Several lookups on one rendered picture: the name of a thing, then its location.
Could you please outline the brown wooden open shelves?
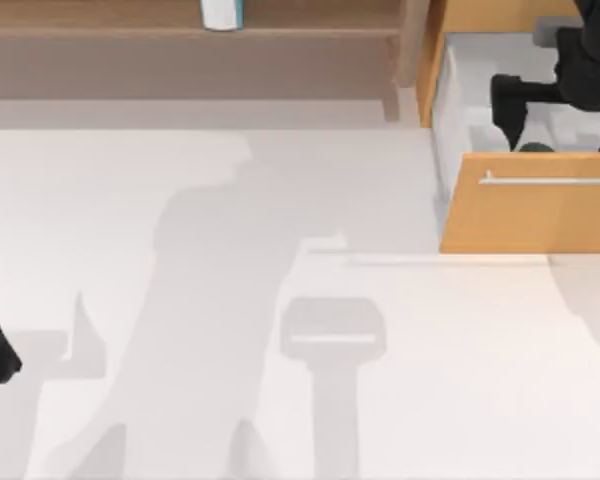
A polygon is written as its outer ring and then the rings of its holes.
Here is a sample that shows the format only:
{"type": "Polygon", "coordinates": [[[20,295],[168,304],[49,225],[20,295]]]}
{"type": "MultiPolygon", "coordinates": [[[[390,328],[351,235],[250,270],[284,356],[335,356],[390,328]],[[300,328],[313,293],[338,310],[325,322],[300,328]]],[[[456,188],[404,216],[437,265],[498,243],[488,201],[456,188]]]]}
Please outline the brown wooden open shelves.
{"type": "Polygon", "coordinates": [[[0,0],[0,99],[376,100],[399,117],[430,0],[0,0]]]}

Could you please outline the white and teal book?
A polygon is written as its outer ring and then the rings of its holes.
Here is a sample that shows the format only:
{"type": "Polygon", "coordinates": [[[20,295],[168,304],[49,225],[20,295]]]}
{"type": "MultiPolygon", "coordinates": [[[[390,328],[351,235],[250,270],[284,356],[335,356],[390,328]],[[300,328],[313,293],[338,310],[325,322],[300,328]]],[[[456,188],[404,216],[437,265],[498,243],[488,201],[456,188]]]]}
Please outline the white and teal book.
{"type": "Polygon", "coordinates": [[[244,0],[200,0],[203,26],[217,32],[241,30],[244,0]]]}

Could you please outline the grey pierced drawer inside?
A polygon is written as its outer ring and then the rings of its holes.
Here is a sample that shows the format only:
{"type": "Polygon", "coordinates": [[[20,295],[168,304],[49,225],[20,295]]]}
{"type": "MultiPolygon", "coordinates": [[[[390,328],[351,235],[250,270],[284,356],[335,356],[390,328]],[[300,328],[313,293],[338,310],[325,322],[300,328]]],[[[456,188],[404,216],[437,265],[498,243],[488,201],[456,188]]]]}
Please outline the grey pierced drawer inside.
{"type": "MultiPolygon", "coordinates": [[[[539,48],[529,33],[457,33],[446,37],[432,129],[439,171],[437,201],[447,209],[462,156],[471,152],[507,152],[504,134],[492,122],[490,80],[495,74],[525,81],[554,81],[554,49],[539,48]]],[[[600,113],[565,105],[531,103],[522,137],[542,142],[555,152],[596,151],[600,146],[600,113]]]]}

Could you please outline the pale grey rounded box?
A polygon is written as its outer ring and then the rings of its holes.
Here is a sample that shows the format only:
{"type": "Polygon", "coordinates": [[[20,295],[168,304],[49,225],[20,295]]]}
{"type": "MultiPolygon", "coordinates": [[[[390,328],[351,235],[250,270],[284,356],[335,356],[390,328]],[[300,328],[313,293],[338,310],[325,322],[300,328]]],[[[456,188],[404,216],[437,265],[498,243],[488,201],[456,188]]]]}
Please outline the pale grey rounded box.
{"type": "Polygon", "coordinates": [[[580,28],[583,21],[579,17],[541,16],[536,19],[532,33],[533,44],[539,48],[555,48],[556,34],[561,28],[580,28]]]}

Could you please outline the pale wooden cupboard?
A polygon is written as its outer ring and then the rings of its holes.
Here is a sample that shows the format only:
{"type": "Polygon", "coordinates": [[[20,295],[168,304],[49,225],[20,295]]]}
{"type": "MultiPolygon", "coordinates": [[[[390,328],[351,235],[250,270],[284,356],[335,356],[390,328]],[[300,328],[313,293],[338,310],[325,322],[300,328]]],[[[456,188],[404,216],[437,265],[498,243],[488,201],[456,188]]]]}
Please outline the pale wooden cupboard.
{"type": "Polygon", "coordinates": [[[548,16],[578,17],[575,0],[431,0],[416,77],[420,126],[431,126],[447,33],[528,33],[548,16]]]}

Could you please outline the pale wooden drawer front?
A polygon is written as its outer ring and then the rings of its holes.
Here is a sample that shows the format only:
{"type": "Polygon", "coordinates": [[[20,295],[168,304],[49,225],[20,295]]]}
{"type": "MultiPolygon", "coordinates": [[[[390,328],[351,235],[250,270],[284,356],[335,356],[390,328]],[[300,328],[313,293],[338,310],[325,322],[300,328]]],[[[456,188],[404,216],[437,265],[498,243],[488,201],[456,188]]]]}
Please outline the pale wooden drawer front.
{"type": "Polygon", "coordinates": [[[440,250],[600,254],[600,186],[479,185],[501,177],[600,177],[599,152],[466,153],[440,250]]]}

